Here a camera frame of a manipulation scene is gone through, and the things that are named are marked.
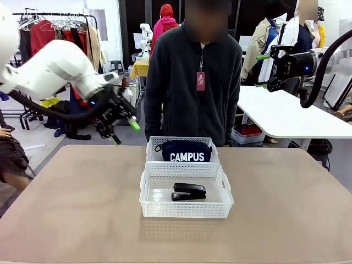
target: red beanie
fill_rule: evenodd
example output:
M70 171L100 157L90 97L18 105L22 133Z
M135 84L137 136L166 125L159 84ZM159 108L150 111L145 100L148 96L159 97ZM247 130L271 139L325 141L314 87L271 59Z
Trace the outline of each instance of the red beanie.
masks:
M163 4L163 6L160 9L160 15L161 17L174 17L174 12L172 10L172 7L170 4Z

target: person's hand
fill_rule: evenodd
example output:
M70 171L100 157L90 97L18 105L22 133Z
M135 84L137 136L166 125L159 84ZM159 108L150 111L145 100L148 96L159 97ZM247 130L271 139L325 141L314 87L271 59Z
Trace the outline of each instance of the person's hand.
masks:
M0 128L0 137L2 138L10 138L11 137L11 129L8 128Z

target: red name tag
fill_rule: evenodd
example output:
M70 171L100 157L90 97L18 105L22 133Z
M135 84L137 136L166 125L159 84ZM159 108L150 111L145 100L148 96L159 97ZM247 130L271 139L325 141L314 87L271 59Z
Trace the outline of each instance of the red name tag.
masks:
M197 91L205 91L205 73L197 73Z

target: stool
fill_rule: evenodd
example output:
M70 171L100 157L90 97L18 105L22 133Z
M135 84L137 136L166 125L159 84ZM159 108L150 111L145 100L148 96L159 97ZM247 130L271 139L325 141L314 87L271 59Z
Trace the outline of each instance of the stool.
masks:
M112 60L110 63L110 72L113 70L117 70L118 74L123 74L123 66L121 60Z

